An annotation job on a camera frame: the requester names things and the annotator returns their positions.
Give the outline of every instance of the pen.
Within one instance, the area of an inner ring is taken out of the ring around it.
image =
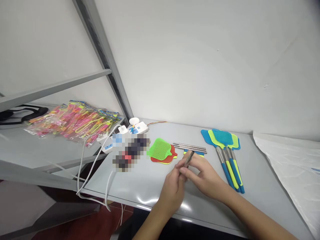
[[[193,154],[194,154],[194,151],[192,151],[192,152],[190,153],[189,157],[187,157],[187,160],[186,160],[186,162],[184,163],[184,167],[187,168],[187,167],[189,166],[189,163],[190,163],[190,161],[191,161],[191,158],[192,158]]]

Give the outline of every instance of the person's right hand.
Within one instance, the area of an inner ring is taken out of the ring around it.
[[[230,189],[233,189],[220,178],[207,159],[200,157],[196,153],[194,153],[189,165],[197,168],[200,173],[196,175],[190,169],[183,167],[190,153],[191,151],[189,150],[176,165],[177,168],[180,168],[180,173],[190,179],[203,194],[224,202],[227,193]]]

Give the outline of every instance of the white plastic sheet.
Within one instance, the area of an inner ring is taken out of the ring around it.
[[[253,138],[311,233],[320,239],[320,142],[257,132]]]

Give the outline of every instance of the white cable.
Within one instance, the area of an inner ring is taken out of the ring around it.
[[[126,206],[127,206],[127,205],[124,205],[124,208],[123,208],[123,211],[122,211],[122,214],[121,214],[121,218],[119,219],[119,222],[118,222],[118,225],[117,225],[117,228],[116,228],[116,229],[118,229],[118,226],[119,226],[120,221],[121,221],[121,223],[122,223],[122,215],[123,215],[124,210],[126,209]]]
[[[123,216],[123,212],[124,212],[124,209],[122,209],[122,203],[121,203],[121,222],[120,222],[120,226],[122,225],[122,216]]]
[[[110,137],[110,135],[111,135],[111,134],[114,132],[114,130],[116,130],[116,128],[119,127],[119,126],[121,126],[121,125],[120,125],[120,124],[117,124],[117,125],[113,128],[113,130],[109,133],[109,135],[107,136],[107,138],[104,140],[104,142],[103,142],[103,144],[102,144],[102,146],[101,146],[101,148],[100,148],[100,150],[99,150],[96,158],[95,158],[94,161],[93,161],[93,164],[92,164],[92,167],[91,167],[91,169],[90,169],[90,172],[89,172],[86,180],[84,181],[84,183],[82,184],[82,186],[81,186],[81,188],[80,188],[80,187],[79,187],[79,176],[80,176],[81,167],[82,167],[82,161],[83,161],[83,155],[84,155],[84,147],[85,147],[85,144],[86,144],[88,138],[91,137],[91,136],[93,136],[93,135],[97,135],[98,133],[92,134],[92,135],[88,136],[88,137],[85,139],[85,141],[84,141],[84,143],[83,143],[82,156],[81,156],[81,160],[80,160],[80,167],[79,167],[79,172],[78,172],[78,177],[77,177],[77,190],[78,190],[78,191],[77,191],[76,195],[78,195],[78,196],[79,196],[80,198],[82,198],[82,199],[89,199],[89,200],[91,200],[91,201],[100,203],[100,204],[102,204],[103,206],[106,206],[106,208],[108,209],[109,212],[111,212],[111,210],[110,210],[110,208],[109,208],[108,205],[107,205],[107,195],[108,195],[108,194],[107,194],[107,190],[108,190],[109,180],[110,180],[110,177],[111,177],[112,172],[110,173],[109,178],[108,178],[108,181],[107,181],[106,194],[105,194],[105,204],[102,203],[102,202],[100,202],[100,201],[98,201],[98,200],[96,200],[96,199],[92,199],[92,198],[87,198],[87,197],[81,196],[80,191],[81,191],[81,190],[83,189],[83,187],[86,185],[86,183],[87,183],[87,181],[88,181],[88,179],[89,179],[89,177],[90,177],[90,175],[91,175],[91,172],[92,172],[92,170],[93,170],[94,164],[96,163],[96,161],[97,161],[97,159],[98,159],[98,156],[99,156],[102,148],[104,147],[104,145],[105,145],[105,143],[107,142],[107,140],[108,140],[108,138]]]
[[[46,162],[48,162],[48,163],[50,163],[50,164],[52,164],[52,165],[60,168],[62,171],[65,171],[65,172],[68,173],[71,177],[78,178],[76,175],[73,175],[73,174],[69,173],[64,167],[61,167],[60,165],[55,164],[55,163],[53,163],[53,162],[50,162],[50,161],[48,161],[48,160],[46,160]]]

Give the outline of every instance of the orange wire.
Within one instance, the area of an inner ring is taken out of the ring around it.
[[[147,124],[147,126],[151,125],[151,124],[155,124],[155,123],[165,123],[166,121],[160,121],[160,122],[154,122],[154,123],[149,123]]]

